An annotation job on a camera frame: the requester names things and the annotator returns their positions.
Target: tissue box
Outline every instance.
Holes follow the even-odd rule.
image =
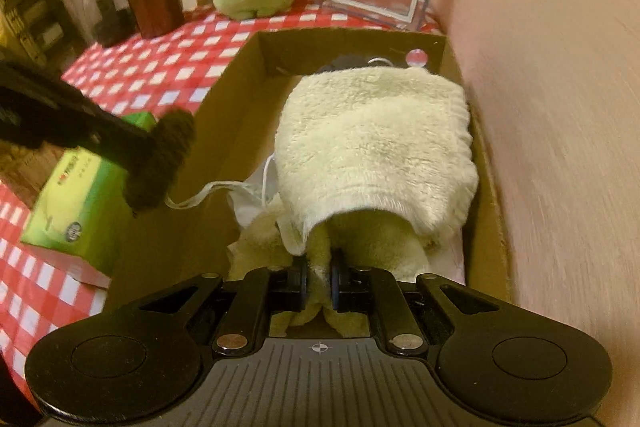
[[[156,123],[148,112],[124,120],[146,130]],[[107,288],[119,256],[118,232],[132,219],[122,195],[126,175],[85,149],[68,150],[38,197],[20,240],[79,282]]]

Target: cardboard box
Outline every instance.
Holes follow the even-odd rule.
[[[149,130],[154,116],[126,116]],[[64,153],[44,185],[20,240],[45,263],[87,284],[107,288],[118,234],[132,219],[122,195],[127,172],[85,149]]]
[[[171,191],[182,201],[212,180],[244,180],[273,152],[280,111],[300,75],[312,74],[342,54],[383,56],[400,63],[420,48],[428,68],[462,82],[447,39],[416,33],[343,28],[295,29],[255,34],[210,89],[196,115],[197,140]],[[478,112],[472,106],[474,161],[479,190],[463,229],[470,286],[510,300],[509,253],[497,191]],[[107,309],[204,272],[228,270],[226,247],[238,228],[216,192],[191,210],[163,207],[138,216],[120,246]]]

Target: pink wall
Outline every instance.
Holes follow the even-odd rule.
[[[434,0],[476,92],[522,306],[609,350],[640,425],[640,0]]]

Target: white fabric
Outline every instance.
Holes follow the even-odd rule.
[[[303,78],[282,111],[274,153],[279,194],[300,232],[296,251],[320,223],[364,209],[403,217],[427,252],[449,250],[478,185],[468,123],[463,88],[422,68]],[[461,264],[458,256],[446,271],[460,275]],[[430,268],[425,258],[411,271]]]
[[[250,187],[249,190],[232,190],[227,195],[241,230],[249,226],[278,191],[278,176],[272,160],[273,155],[244,181],[244,185]]]

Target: metal screw head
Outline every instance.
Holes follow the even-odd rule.
[[[244,335],[238,335],[237,333],[229,333],[228,335],[222,335],[216,340],[216,344],[222,349],[232,351],[235,349],[242,349],[248,340]]]
[[[402,335],[396,335],[391,339],[391,344],[398,349],[418,349],[422,347],[424,341],[418,336],[412,333],[403,333]]]

